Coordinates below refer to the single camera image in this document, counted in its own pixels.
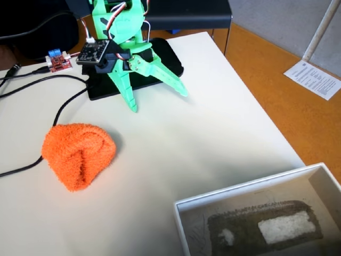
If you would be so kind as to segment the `green gripper black servo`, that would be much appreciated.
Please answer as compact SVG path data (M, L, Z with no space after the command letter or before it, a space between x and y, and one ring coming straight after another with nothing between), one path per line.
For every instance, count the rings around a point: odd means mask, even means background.
M183 82L162 62L152 50L150 42L139 42L131 39L117 44L109 39L108 76L114 82L130 110L137 112L137 105L130 83L129 73L135 72L144 77L152 76L172 87L180 95L187 97L188 91Z

